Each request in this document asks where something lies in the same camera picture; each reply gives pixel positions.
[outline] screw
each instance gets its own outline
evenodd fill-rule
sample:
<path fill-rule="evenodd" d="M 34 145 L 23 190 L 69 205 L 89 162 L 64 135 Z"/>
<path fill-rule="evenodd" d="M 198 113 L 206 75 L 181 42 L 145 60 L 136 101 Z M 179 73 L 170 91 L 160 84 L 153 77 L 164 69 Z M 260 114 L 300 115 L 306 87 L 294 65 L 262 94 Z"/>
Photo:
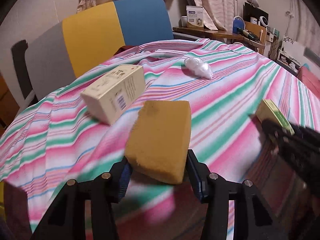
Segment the screw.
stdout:
<path fill-rule="evenodd" d="M 110 179 L 111 178 L 111 174 L 109 172 L 105 172 L 101 174 L 101 177 L 103 179 Z"/>
<path fill-rule="evenodd" d="M 249 179 L 246 179 L 246 180 L 244 181 L 244 184 L 245 184 L 246 186 L 248 186 L 248 187 L 251 187 L 251 186 L 253 185 L 253 182 L 252 182 L 251 180 L 249 180 Z"/>
<path fill-rule="evenodd" d="M 218 177 L 219 177 L 219 175 L 217 173 L 210 173 L 209 174 L 210 179 L 217 179 Z"/>
<path fill-rule="evenodd" d="M 69 179 L 68 181 L 67 181 L 67 185 L 68 186 L 72 186 L 72 185 L 74 185 L 76 183 L 76 181 L 74 180 L 74 179 Z"/>

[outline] striped bed sheet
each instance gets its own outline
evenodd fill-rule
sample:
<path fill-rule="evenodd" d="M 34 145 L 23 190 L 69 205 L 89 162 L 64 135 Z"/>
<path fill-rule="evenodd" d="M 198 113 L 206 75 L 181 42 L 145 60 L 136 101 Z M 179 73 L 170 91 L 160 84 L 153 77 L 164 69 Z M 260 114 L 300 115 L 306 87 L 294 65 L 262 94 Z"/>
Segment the striped bed sheet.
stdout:
<path fill-rule="evenodd" d="M 183 64 L 187 57 L 209 63 L 213 78 L 194 76 Z M 109 127 L 87 113 L 80 92 L 120 64 L 143 66 L 146 91 Z M 227 180 L 251 179 L 279 214 L 296 178 L 277 163 L 261 133 L 254 113 L 263 98 L 273 100 L 290 122 L 320 130 L 317 97 L 284 68 L 241 44 L 199 39 L 134 47 L 19 114 L 0 139 L 0 180 L 27 193 L 34 231 L 68 179 L 94 179 L 121 160 L 144 101 L 188 100 L 189 148 L 198 160 Z M 174 187 L 134 172 L 125 198 L 113 209 L 120 239 L 197 239 L 206 205 L 196 200 L 187 181 Z M 87 239 L 92 239 L 86 212 Z M 230 202 L 228 239 L 233 213 Z"/>

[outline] crumpled clear plastic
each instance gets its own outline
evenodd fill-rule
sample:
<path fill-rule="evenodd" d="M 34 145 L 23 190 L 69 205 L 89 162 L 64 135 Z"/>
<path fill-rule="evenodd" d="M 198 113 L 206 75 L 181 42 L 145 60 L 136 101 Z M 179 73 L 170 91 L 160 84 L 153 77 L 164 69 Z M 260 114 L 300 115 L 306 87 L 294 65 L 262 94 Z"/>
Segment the crumpled clear plastic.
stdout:
<path fill-rule="evenodd" d="M 190 69 L 195 75 L 212 79 L 213 73 L 208 63 L 205 63 L 198 57 L 190 57 L 184 60 L 184 65 Z"/>

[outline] yellow sponge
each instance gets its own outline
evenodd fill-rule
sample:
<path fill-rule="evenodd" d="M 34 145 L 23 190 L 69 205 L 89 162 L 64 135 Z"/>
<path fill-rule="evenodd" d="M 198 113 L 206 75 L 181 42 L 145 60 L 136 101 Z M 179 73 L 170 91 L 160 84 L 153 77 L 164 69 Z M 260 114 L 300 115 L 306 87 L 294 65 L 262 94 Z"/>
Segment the yellow sponge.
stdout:
<path fill-rule="evenodd" d="M 135 170 L 165 183 L 180 184 L 190 136 L 188 101 L 146 101 L 124 155 Z"/>

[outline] barcode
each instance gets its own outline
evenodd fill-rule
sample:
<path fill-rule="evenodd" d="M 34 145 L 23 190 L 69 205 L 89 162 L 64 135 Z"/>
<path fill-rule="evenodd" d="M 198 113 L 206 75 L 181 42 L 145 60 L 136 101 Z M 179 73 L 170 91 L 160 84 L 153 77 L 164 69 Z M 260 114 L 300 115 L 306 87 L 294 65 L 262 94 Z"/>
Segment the barcode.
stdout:
<path fill-rule="evenodd" d="M 123 109 L 126 107 L 126 104 L 125 104 L 125 101 L 124 101 L 123 96 L 120 95 L 120 96 L 117 98 L 117 101 L 118 101 L 118 104 L 119 104 L 121 110 L 123 110 Z"/>

